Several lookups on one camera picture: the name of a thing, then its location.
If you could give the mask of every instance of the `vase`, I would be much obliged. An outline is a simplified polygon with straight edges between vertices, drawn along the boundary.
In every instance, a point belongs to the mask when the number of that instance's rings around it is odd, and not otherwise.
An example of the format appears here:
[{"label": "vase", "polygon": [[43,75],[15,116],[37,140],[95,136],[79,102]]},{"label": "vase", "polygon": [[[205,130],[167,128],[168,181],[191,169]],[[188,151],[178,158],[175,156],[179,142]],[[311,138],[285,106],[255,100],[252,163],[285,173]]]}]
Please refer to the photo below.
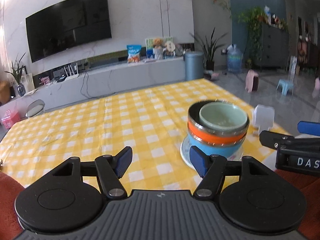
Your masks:
[{"label": "vase", "polygon": [[26,89],[24,85],[21,83],[18,85],[18,93],[21,97],[24,96],[24,94],[26,93]]},{"label": "vase", "polygon": [[207,70],[214,70],[214,61],[209,61],[207,60],[207,63],[206,63],[206,68]]}]

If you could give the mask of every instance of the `stacked bowl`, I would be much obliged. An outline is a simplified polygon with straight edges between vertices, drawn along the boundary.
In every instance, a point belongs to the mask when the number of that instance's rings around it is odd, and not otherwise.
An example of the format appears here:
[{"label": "stacked bowl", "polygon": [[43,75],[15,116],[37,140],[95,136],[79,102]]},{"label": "stacked bowl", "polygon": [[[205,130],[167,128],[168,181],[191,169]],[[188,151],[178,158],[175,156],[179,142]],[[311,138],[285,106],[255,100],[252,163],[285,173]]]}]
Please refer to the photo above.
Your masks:
[{"label": "stacked bowl", "polygon": [[226,101],[200,101],[188,110],[190,144],[207,155],[231,157],[241,147],[249,124],[247,113]]}]

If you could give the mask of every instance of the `table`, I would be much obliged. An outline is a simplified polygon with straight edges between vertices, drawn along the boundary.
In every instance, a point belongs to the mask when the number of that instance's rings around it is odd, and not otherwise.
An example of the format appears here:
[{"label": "table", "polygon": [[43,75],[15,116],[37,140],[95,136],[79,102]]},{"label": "table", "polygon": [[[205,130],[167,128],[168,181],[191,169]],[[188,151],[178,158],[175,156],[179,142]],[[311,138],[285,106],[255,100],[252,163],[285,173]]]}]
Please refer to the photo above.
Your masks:
[{"label": "table", "polygon": [[[115,95],[70,106],[16,123],[0,143],[3,171],[27,187],[71,156],[93,161],[102,154],[133,149],[132,164],[120,180],[132,189],[193,192],[201,181],[180,156],[189,106],[203,99],[230,101],[251,116],[252,107],[207,80],[194,80]],[[244,154],[262,161],[263,147],[249,127]],[[278,125],[273,131],[285,133]],[[237,180],[227,177],[224,186]],[[84,177],[96,188],[96,178]]]}]

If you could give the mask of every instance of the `screw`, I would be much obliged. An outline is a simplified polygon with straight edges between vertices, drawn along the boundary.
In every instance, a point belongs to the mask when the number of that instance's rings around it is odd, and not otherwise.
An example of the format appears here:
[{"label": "screw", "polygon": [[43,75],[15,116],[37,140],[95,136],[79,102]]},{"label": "screw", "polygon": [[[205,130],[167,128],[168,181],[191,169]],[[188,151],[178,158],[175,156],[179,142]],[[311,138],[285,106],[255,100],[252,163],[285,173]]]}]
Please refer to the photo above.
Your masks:
[{"label": "screw", "polygon": [[209,189],[206,189],[206,188],[201,188],[201,189],[198,189],[196,194],[199,196],[199,197],[209,197],[211,196],[212,194],[212,191],[209,190]]},{"label": "screw", "polygon": [[120,188],[113,188],[109,191],[109,195],[112,197],[120,197],[124,194],[124,190]]}]

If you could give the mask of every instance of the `snack bag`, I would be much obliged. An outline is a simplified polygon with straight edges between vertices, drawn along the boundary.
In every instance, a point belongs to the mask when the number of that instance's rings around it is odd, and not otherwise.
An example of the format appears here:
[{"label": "snack bag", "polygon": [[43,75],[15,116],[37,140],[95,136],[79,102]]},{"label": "snack bag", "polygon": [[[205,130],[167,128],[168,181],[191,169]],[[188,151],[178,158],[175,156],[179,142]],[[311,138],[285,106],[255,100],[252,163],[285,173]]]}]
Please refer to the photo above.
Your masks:
[{"label": "snack bag", "polygon": [[140,61],[141,45],[127,45],[128,63]]}]

